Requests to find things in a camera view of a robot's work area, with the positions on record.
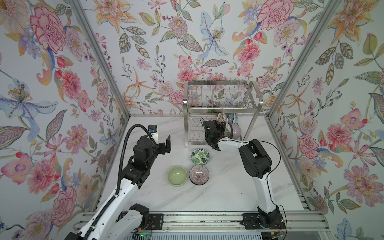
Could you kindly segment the plain lilac ceramic bowl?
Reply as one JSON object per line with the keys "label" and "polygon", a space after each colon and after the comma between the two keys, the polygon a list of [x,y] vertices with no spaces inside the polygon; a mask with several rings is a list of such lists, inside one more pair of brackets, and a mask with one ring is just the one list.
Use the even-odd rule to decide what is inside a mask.
{"label": "plain lilac ceramic bowl", "polygon": [[242,130],[237,124],[230,124],[231,127],[231,138],[238,140],[242,136]]}

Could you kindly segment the blue floral ceramic bowl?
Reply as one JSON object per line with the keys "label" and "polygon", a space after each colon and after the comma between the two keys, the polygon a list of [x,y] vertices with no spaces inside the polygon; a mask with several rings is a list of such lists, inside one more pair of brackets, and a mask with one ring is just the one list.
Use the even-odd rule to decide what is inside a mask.
{"label": "blue floral ceramic bowl", "polygon": [[227,122],[229,124],[235,124],[237,125],[239,121],[237,113],[228,113],[227,114]]}

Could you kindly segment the plain light green bowl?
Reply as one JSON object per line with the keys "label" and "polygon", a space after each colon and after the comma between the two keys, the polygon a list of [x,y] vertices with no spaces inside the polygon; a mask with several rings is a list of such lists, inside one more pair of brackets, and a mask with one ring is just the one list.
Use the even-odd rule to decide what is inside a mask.
{"label": "plain light green bowl", "polygon": [[169,170],[167,179],[170,185],[174,187],[182,186],[188,178],[188,173],[183,167],[173,167]]}

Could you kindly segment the purple striped bowl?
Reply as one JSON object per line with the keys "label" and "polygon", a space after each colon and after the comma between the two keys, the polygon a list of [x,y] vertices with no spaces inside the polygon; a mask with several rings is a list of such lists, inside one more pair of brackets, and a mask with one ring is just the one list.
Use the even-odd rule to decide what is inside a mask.
{"label": "purple striped bowl", "polygon": [[197,186],[204,185],[210,177],[209,170],[205,166],[196,165],[189,171],[190,181]]}

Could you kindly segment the green geometric patterned bowl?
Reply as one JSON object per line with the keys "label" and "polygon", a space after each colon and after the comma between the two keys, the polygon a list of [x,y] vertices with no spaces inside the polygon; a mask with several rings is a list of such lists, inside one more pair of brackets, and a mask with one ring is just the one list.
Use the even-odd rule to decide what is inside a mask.
{"label": "green geometric patterned bowl", "polygon": [[225,124],[225,130],[224,130],[223,136],[225,138],[230,138],[230,139],[233,137],[233,129],[231,124],[229,123]]}

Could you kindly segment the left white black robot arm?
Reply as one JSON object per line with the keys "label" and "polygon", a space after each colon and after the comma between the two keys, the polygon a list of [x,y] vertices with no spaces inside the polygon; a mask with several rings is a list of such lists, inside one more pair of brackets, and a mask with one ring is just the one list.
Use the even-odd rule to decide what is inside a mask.
{"label": "left white black robot arm", "polygon": [[171,152],[171,137],[165,143],[142,136],[135,145],[134,155],[120,171],[118,184],[102,208],[81,228],[78,233],[69,233],[66,240],[122,240],[132,231],[144,229],[149,224],[149,208],[134,204],[121,218],[123,208],[139,191],[150,175],[158,155]]}

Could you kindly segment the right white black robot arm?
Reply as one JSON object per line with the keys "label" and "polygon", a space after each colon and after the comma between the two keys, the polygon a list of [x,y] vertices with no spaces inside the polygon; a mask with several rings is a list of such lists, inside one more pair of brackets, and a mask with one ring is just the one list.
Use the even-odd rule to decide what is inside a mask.
{"label": "right white black robot arm", "polygon": [[282,217],[270,187],[272,159],[259,140],[240,141],[225,136],[223,122],[202,121],[207,144],[216,151],[238,154],[246,173],[253,178],[258,197],[257,223],[270,229]]}

